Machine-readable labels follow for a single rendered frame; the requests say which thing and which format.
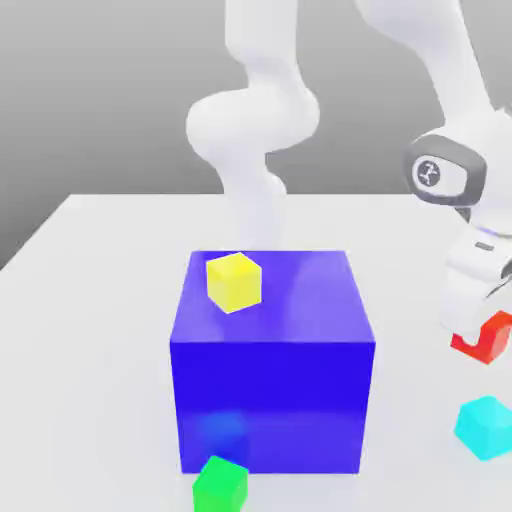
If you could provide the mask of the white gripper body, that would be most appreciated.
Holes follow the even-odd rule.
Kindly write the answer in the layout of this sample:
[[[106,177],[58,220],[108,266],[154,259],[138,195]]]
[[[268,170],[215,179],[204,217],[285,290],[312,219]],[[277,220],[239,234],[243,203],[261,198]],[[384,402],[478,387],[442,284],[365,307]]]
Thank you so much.
[[[450,333],[476,345],[480,331],[494,314],[512,311],[512,274],[483,280],[449,268],[440,295],[440,322]]]

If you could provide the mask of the small cyan cube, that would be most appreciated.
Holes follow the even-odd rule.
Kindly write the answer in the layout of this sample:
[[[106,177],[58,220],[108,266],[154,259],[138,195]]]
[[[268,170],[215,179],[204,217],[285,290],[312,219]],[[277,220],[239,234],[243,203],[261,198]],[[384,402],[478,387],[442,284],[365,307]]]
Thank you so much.
[[[480,461],[508,454],[512,452],[512,409],[494,396],[464,403],[454,433]]]

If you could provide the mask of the small red cube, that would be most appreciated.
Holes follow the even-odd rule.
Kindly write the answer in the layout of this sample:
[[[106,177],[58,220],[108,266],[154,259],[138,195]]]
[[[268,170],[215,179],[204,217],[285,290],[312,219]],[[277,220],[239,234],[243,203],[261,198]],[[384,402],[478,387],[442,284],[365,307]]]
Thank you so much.
[[[451,347],[467,356],[489,365],[505,350],[512,331],[512,315],[498,311],[480,329],[478,342],[468,344],[461,336],[454,334]]]

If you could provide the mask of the small yellow cube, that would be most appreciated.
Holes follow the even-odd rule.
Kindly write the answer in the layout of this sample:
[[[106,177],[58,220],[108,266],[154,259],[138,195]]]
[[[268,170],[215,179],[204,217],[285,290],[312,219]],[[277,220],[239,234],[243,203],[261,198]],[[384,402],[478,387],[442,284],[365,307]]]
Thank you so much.
[[[242,252],[206,262],[207,295],[231,314],[262,301],[262,268]]]

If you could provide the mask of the small green cube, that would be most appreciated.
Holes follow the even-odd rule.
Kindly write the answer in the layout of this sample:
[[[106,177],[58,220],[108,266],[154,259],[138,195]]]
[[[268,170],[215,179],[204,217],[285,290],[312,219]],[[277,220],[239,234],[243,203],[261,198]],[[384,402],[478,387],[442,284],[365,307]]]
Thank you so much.
[[[248,477],[247,468],[211,456],[192,486],[194,512],[241,512]]]

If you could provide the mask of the large blue box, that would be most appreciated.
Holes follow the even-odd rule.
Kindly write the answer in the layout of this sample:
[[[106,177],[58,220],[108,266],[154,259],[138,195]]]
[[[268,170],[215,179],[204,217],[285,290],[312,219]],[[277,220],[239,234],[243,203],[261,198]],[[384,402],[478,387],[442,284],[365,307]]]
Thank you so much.
[[[263,298],[231,314],[207,295],[213,258],[190,255],[170,337],[182,470],[357,473],[376,341],[347,255],[251,252]]]

